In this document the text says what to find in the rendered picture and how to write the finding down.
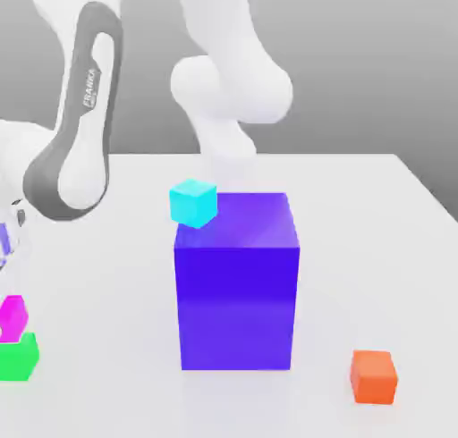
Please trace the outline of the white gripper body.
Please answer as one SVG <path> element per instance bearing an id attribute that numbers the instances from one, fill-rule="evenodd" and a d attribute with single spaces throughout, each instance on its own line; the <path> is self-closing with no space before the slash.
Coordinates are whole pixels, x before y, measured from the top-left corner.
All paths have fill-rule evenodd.
<path id="1" fill-rule="evenodd" d="M 3 265 L 0 267 L 0 297 L 22 295 L 21 267 Z"/>

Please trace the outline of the small magenta cube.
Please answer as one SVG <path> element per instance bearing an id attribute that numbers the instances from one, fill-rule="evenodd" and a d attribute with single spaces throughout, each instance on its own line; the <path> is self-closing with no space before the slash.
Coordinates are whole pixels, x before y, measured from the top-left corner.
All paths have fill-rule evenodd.
<path id="1" fill-rule="evenodd" d="M 0 343 L 18 342 L 28 320 L 23 296 L 7 296 L 0 305 Z"/>

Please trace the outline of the small green cube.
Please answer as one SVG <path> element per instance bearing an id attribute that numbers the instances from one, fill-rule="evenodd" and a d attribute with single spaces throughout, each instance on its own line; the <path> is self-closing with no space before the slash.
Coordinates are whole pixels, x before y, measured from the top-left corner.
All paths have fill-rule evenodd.
<path id="1" fill-rule="evenodd" d="M 35 333 L 25 332 L 19 342 L 0 343 L 0 381 L 26 382 L 39 361 Z"/>

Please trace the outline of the small cyan cube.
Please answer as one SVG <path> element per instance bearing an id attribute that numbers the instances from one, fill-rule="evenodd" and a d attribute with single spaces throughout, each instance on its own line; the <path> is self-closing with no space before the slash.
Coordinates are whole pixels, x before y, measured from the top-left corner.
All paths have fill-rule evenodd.
<path id="1" fill-rule="evenodd" d="M 218 212 L 216 185 L 188 179 L 169 190 L 171 218 L 174 222 L 199 229 Z"/>

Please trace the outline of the small orange cube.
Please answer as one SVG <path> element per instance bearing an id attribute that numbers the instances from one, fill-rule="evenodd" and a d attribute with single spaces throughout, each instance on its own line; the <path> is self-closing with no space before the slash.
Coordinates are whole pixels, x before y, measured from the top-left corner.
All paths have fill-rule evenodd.
<path id="1" fill-rule="evenodd" d="M 350 381 L 357 403 L 393 404 L 398 375 L 391 353 L 381 350 L 355 350 L 352 353 Z"/>

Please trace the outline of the large purple box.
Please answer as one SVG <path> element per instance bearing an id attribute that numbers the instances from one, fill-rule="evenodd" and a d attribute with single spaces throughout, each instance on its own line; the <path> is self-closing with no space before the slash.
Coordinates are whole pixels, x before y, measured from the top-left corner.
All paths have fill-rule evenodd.
<path id="1" fill-rule="evenodd" d="M 283 371 L 292 363 L 300 242 L 284 193 L 221 193 L 174 241 L 184 370 Z"/>

